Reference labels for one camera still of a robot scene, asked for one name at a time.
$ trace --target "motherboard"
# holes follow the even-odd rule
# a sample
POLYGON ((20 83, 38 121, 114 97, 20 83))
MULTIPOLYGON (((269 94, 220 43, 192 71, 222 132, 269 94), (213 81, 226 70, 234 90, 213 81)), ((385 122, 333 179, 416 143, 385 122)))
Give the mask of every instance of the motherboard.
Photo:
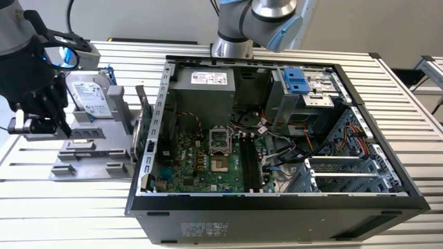
MULTIPOLYGON (((160 168, 160 180, 156 183, 157 192, 225 192, 244 193, 245 175, 242 162, 245 148, 238 135, 229 135, 228 144, 221 133, 214 133, 209 146, 209 133, 198 137, 194 133, 181 132, 177 136, 176 159, 170 165, 160 168), (210 147, 228 147, 225 153, 209 152, 210 147)), ((256 161, 266 155, 264 137, 253 139, 256 161)), ((273 192, 272 176, 262 174, 260 167, 253 165, 257 173, 256 181, 260 183, 260 191, 273 192)))

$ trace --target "aluminum extrusion table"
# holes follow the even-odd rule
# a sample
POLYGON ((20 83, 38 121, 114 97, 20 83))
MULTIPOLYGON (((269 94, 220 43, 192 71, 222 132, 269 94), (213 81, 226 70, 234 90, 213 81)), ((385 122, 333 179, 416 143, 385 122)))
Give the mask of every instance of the aluminum extrusion table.
MULTIPOLYGON (((112 65, 124 99, 140 108, 134 85, 156 101, 166 54, 209 56, 208 46, 94 42, 100 66, 112 65)), ((430 205, 430 210, 382 234, 340 248, 443 248, 443 128, 381 59, 366 53, 292 50, 278 54, 254 49, 256 59, 337 63, 365 102, 378 128, 430 205)), ((61 141, 26 142, 12 135, 0 150, 1 248, 148 246, 133 218, 124 217, 129 179, 101 182, 48 181, 61 141)), ((206 247, 316 247, 330 244, 232 244, 206 247)))

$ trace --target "power supply label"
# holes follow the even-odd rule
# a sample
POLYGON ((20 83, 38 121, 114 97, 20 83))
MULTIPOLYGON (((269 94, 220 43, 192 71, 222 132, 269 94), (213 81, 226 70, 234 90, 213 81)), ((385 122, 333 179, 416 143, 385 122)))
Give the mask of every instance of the power supply label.
POLYGON ((226 85, 226 73, 193 72, 190 84, 226 85))

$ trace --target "expansion slot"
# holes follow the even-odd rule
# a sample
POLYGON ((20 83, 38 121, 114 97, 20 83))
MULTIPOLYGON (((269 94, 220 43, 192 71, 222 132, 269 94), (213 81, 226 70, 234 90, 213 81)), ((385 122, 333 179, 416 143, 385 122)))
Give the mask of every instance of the expansion slot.
POLYGON ((253 137, 250 137, 249 135, 240 137, 238 144, 240 144, 240 158, 241 158, 241 167, 242 167, 244 191, 258 192, 261 189, 260 170, 257 166, 253 137))

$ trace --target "white wall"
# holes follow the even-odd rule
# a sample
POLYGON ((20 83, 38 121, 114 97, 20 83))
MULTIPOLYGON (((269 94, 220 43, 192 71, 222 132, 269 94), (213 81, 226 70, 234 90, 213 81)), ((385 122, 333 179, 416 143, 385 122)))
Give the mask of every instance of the white wall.
MULTIPOLYGON (((49 29, 66 31, 68 0, 20 0, 38 11, 49 29)), ((188 40, 216 39, 217 17, 206 0, 74 0, 73 31, 86 39, 109 37, 188 40)))
POLYGON ((377 52, 390 67, 443 56, 441 0, 318 0, 301 49, 377 52))

